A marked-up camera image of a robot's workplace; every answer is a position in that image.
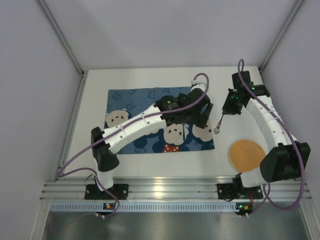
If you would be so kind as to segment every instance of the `blue cloth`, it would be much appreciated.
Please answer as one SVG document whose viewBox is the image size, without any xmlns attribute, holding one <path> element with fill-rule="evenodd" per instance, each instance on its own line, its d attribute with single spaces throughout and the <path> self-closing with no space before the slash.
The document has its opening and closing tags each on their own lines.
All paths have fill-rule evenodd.
<svg viewBox="0 0 320 240">
<path fill-rule="evenodd" d="M 190 87 L 109 90 L 105 128 L 113 127 L 146 110 L 163 96 L 188 94 Z M 123 147 L 118 154 L 150 154 L 214 149 L 208 121 L 205 129 L 193 125 L 172 125 L 145 135 Z"/>
</svg>

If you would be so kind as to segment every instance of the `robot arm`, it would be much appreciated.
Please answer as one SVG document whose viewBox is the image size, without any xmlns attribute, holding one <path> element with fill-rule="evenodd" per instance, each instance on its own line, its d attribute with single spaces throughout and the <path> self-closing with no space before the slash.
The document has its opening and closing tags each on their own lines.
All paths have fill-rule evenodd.
<svg viewBox="0 0 320 240">
<path fill-rule="evenodd" d="M 243 71 L 242 76 L 246 84 L 256 96 L 265 103 L 271 111 L 281 120 L 270 98 L 270 93 L 264 85 L 254 85 L 250 80 L 248 71 Z M 245 107 L 257 122 L 268 146 L 269 153 L 262 160 L 260 167 L 251 171 L 237 174 L 233 183 L 237 188 L 252 188 L 266 183 L 280 180 L 295 179 L 300 177 L 300 167 L 297 154 L 284 129 L 278 121 L 256 99 L 253 99 L 243 87 L 238 73 L 232 75 L 234 89 L 229 89 L 228 96 L 222 107 L 222 114 L 241 114 Z M 294 138 L 301 153 L 304 167 L 306 167 L 310 147 L 307 143 L 299 143 Z"/>
<path fill-rule="evenodd" d="M 178 97 L 163 96 L 144 112 L 119 125 L 103 130 L 96 127 L 91 131 L 91 143 L 106 138 L 92 148 L 98 169 L 97 177 L 104 188 L 109 189 L 114 185 L 113 170 L 119 165 L 116 153 L 125 145 L 172 124 L 192 124 L 199 128 L 205 128 L 213 107 L 207 95 L 199 103 L 188 109 L 165 113 L 186 107 L 203 95 L 207 85 L 195 80 L 191 83 L 191 91 L 187 95 L 180 93 Z"/>
</svg>

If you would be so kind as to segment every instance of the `round placemat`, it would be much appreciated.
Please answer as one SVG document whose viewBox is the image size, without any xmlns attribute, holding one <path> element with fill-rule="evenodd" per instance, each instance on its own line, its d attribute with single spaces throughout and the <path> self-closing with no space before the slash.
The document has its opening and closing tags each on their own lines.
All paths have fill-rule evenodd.
<svg viewBox="0 0 320 240">
<path fill-rule="evenodd" d="M 259 167 L 265 156 L 259 144 L 247 139 L 236 141 L 229 149 L 229 159 L 240 173 Z"/>
</svg>

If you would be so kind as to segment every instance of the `white enclosure panel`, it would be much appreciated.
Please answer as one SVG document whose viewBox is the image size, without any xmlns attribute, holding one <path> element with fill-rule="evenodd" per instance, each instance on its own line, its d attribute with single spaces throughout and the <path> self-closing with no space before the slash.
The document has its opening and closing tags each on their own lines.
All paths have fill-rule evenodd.
<svg viewBox="0 0 320 240">
<path fill-rule="evenodd" d="M 259 66 L 295 0 L 46 0 L 88 69 Z"/>
<path fill-rule="evenodd" d="M 256 66 L 247 66 L 251 80 L 261 84 Z M 208 96 L 214 104 L 210 114 L 212 130 L 216 127 L 222 106 L 233 88 L 231 75 L 237 67 L 182 67 L 182 68 L 140 68 L 90 70 L 74 129 L 68 158 L 91 144 L 91 130 L 103 128 L 110 89 L 188 87 L 198 73 L 206 73 L 210 78 Z M 238 172 L 228 159 L 228 149 L 237 140 L 250 139 L 259 143 L 267 152 L 267 144 L 255 119 L 246 110 L 241 115 L 225 116 L 220 133 L 213 136 L 214 150 L 185 151 L 152 154 L 118 154 L 120 165 L 114 169 L 116 177 L 214 177 L 234 176 Z M 96 168 L 92 151 L 88 150 L 67 168 L 71 170 Z M 89 171 L 79 171 L 70 176 L 87 177 Z"/>
<path fill-rule="evenodd" d="M 0 7 L 0 238 L 30 234 L 79 82 L 34 0 Z"/>
<path fill-rule="evenodd" d="M 306 179 L 320 212 L 320 1 L 307 0 L 264 72 L 274 105 L 311 154 Z"/>
</svg>

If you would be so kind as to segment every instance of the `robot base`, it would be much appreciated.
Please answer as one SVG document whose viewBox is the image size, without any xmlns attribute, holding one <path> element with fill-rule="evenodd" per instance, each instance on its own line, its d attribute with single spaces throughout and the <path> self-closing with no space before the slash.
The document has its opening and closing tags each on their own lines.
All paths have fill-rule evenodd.
<svg viewBox="0 0 320 240">
<path fill-rule="evenodd" d="M 260 186 L 239 190 L 233 183 L 219 183 L 216 188 L 218 198 L 228 202 L 236 199 L 250 199 L 250 194 L 252 194 L 253 199 L 263 199 L 264 197 Z"/>
<path fill-rule="evenodd" d="M 118 200 L 126 200 L 129 192 L 128 184 L 114 184 L 108 189 Z M 113 200 L 113 198 L 105 191 L 100 191 L 96 184 L 88 184 L 85 188 L 85 200 Z"/>
</svg>

